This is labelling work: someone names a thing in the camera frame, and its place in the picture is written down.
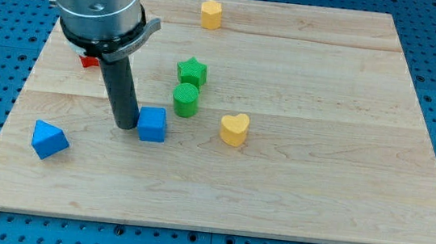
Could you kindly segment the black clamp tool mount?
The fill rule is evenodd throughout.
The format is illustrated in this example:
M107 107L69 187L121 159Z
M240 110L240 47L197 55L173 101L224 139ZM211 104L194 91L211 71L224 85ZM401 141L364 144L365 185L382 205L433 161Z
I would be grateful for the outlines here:
M128 57L141 48L149 37L161 29L161 20L155 18L147 21L145 9L140 5L141 21L122 36L109 37L105 40L92 40L72 32L67 23L61 19L61 29L70 47L80 57L93 57L104 61L118 61Z

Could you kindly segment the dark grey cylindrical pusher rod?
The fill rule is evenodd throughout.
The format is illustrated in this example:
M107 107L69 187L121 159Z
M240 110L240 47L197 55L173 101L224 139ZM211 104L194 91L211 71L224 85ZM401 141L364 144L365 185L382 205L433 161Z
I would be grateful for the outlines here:
M140 111L129 58L102 59L99 63L116 125L121 129L135 128Z

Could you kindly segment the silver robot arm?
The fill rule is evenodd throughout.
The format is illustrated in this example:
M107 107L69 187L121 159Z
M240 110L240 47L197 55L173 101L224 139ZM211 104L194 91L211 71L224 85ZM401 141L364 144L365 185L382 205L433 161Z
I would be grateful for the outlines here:
M161 29L161 20L147 20L140 0L49 1L74 51L99 61L116 125L135 128L140 111L129 56Z

